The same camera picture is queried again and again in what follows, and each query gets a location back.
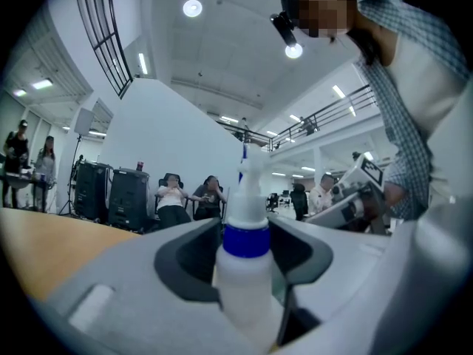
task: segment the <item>black chair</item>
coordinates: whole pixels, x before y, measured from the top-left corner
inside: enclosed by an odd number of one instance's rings
[[[223,193],[223,187],[219,186],[219,190]],[[225,216],[225,207],[227,206],[227,203],[224,203],[223,201],[220,201],[222,204],[222,208],[220,208],[220,218],[224,218]],[[192,218],[195,220],[195,211],[196,211],[196,201],[192,200]]]
[[[179,179],[179,187],[181,189],[184,189],[184,183],[182,181],[180,181],[180,176],[178,174],[171,174],[171,173],[167,173],[164,175],[164,177],[162,179],[159,179],[158,181],[158,187],[160,186],[168,186],[168,178],[169,176],[171,175],[174,175],[176,178]],[[160,197],[156,194],[154,194],[154,213],[157,214],[157,204],[159,203],[160,201]],[[189,202],[189,198],[186,197],[186,204],[184,205],[184,209],[187,211],[187,205],[188,205],[188,202]]]

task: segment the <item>black shirt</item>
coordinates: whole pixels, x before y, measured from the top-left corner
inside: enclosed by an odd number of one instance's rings
[[[7,159],[5,159],[4,170],[6,172],[20,172],[20,168],[22,166],[27,166],[28,164],[28,157],[25,160],[21,160],[20,157],[24,154],[28,156],[28,140],[25,138],[21,140],[18,138],[18,132],[10,132],[5,141],[7,148],[13,147],[15,152],[15,157],[12,159],[7,155]]]

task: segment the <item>white shirt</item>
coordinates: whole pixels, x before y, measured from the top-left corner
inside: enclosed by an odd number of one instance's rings
[[[460,97],[465,84],[422,46],[398,35],[392,63],[386,67],[422,138],[427,141]],[[435,158],[430,188],[444,198],[452,194]]]
[[[323,209],[332,206],[332,192],[326,191],[317,184],[309,194],[309,213],[318,214]]]
[[[167,189],[167,186],[161,186],[157,189],[157,191],[163,191],[164,189]],[[183,200],[184,196],[181,193],[181,191],[177,188],[171,189],[168,193],[166,193],[164,196],[160,197],[158,203],[157,203],[157,208],[162,208],[163,206],[169,206],[169,205],[178,205],[178,206],[183,206]]]

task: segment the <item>table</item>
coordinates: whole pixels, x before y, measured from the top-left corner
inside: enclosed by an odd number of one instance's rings
[[[1,170],[0,170],[0,180],[3,181],[3,182],[5,182],[5,180],[6,180],[10,184],[10,186],[11,186],[11,182],[16,180],[19,183],[26,183],[27,185],[32,184],[35,187],[38,186],[39,188],[41,188],[41,193],[42,193],[41,210],[42,210],[42,212],[46,212],[46,188],[47,188],[47,183],[45,181],[32,179],[31,177],[22,177],[22,176],[20,176],[20,174],[13,174],[13,173],[10,173],[10,172],[3,173]],[[36,188],[33,188],[33,208],[35,208],[35,207],[36,207]]]
[[[138,234],[18,209],[0,209],[4,253],[25,293],[40,301],[105,249]]]

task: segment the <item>dark pants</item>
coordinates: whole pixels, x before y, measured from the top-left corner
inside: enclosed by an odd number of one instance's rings
[[[294,208],[296,211],[296,220],[297,221],[302,221],[304,218],[304,208]]]
[[[8,189],[10,188],[10,184],[4,180],[3,181],[3,188],[1,190],[1,202],[3,206],[7,205],[7,195],[8,195]],[[16,199],[16,192],[18,190],[16,188],[12,187],[12,207],[14,209],[18,208],[18,200]]]
[[[186,210],[178,205],[163,206],[157,210],[157,215],[161,220],[161,229],[191,222],[191,218],[186,213]]]
[[[220,207],[216,206],[215,208],[202,207],[199,206],[194,214],[194,219],[196,221],[204,220],[206,218],[216,218],[220,217]]]

